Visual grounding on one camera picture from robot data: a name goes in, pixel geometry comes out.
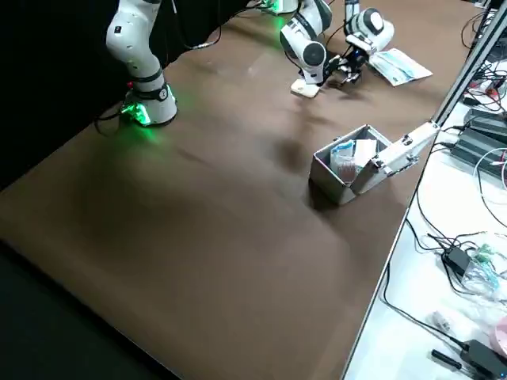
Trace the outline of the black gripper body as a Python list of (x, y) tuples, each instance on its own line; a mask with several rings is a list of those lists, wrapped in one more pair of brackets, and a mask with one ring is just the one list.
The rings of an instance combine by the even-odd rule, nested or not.
[(366, 51), (354, 45), (350, 46), (352, 50), (345, 56), (347, 66), (350, 70), (360, 70), (361, 67), (368, 61), (369, 55)]
[(327, 58), (322, 67), (322, 79), (327, 80), (335, 71), (339, 70), (342, 61), (343, 59), (340, 55)]

